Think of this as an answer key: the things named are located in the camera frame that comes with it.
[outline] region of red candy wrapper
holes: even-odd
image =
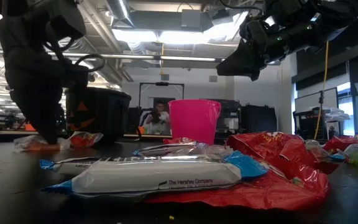
[[[158,194],[146,202],[204,202],[215,207],[239,205],[255,209],[302,210],[324,201],[329,184],[318,167],[332,172],[337,166],[320,164],[302,138],[291,134],[254,133],[230,136],[234,150],[260,161],[266,175],[230,189]]]
[[[102,133],[91,134],[83,131],[76,131],[68,140],[70,140],[70,144],[75,147],[91,147],[102,137]]]
[[[338,149],[345,151],[351,144],[358,144],[358,140],[354,138],[338,138],[334,136],[323,146],[323,149],[331,154],[335,154],[338,152]]]

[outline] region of white candy bar wrapper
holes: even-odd
[[[86,157],[86,158],[73,158],[65,159],[59,162],[40,160],[40,167],[47,170],[55,171],[58,174],[65,175],[78,175],[84,170],[89,168],[92,164],[97,161],[106,161],[110,158],[96,158],[96,157]]]
[[[241,181],[235,165],[215,155],[127,157],[97,161],[80,175],[43,189],[91,195],[221,188]]]

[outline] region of cable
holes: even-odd
[[[327,40],[327,46],[326,46],[326,68],[324,71],[324,82],[323,82],[323,96],[324,96],[324,91],[326,89],[326,80],[327,80],[327,73],[328,73],[328,50],[329,50],[329,41]],[[318,127],[320,126],[320,119],[321,119],[321,114],[323,113],[323,106],[320,106],[320,110],[318,112],[318,118],[317,118],[317,127],[316,127],[316,132],[314,133],[314,140],[316,140],[317,138],[317,133],[318,133]]]
[[[51,51],[55,52],[56,57],[59,59],[59,61],[61,61],[62,63],[67,63],[66,58],[63,56],[63,51],[69,49],[74,44],[75,40],[70,39],[69,43],[66,46],[60,47],[56,33],[55,33],[53,27],[50,25],[50,23],[48,23],[45,26],[45,34],[47,35],[50,46],[47,43],[44,43],[44,46],[46,48],[50,49]],[[80,59],[78,59],[77,62],[75,63],[75,65],[79,65],[80,62],[82,62],[83,60],[88,59],[88,58],[99,58],[102,60],[102,63],[101,63],[101,65],[94,67],[94,68],[82,69],[81,67],[76,67],[76,68],[71,67],[70,71],[71,72],[88,72],[88,73],[95,72],[95,71],[102,69],[107,64],[106,59],[102,55],[89,54],[89,55],[85,55],[85,56],[81,57]]]
[[[80,59],[77,60],[75,65],[79,65],[83,60],[88,59],[88,58],[99,58],[99,59],[102,60],[102,63],[99,66],[89,69],[88,72],[98,71],[98,70],[102,69],[107,64],[106,59],[102,55],[100,55],[100,54],[89,54],[89,55],[85,55],[83,57],[80,57]]]
[[[191,6],[191,5],[188,4],[187,2],[182,2],[182,3],[179,4],[178,9],[177,9],[177,12],[179,12],[180,6],[181,6],[183,3],[185,3],[185,4],[188,5],[188,6],[190,6],[191,9],[194,10],[194,9],[193,9],[193,6]]]
[[[249,10],[255,9],[255,10],[258,10],[260,13],[262,13],[262,9],[259,8],[259,7],[256,7],[256,6],[230,6],[230,5],[226,4],[226,3],[224,3],[223,0],[219,0],[219,2],[223,6],[228,7],[230,9],[249,9]]]

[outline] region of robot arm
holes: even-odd
[[[272,26],[265,21],[270,16]],[[358,0],[265,0],[262,13],[249,14],[241,24],[239,47],[217,66],[218,75],[255,81],[268,63],[299,50],[321,49],[357,18]]]

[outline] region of desk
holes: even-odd
[[[326,203],[304,212],[213,208],[203,203],[117,205],[38,191],[69,179],[40,169],[39,159],[131,156],[136,149],[156,144],[160,143],[118,142],[99,149],[15,153],[13,143],[0,143],[0,223],[358,223],[358,167],[349,164],[341,164],[329,176],[332,190]]]

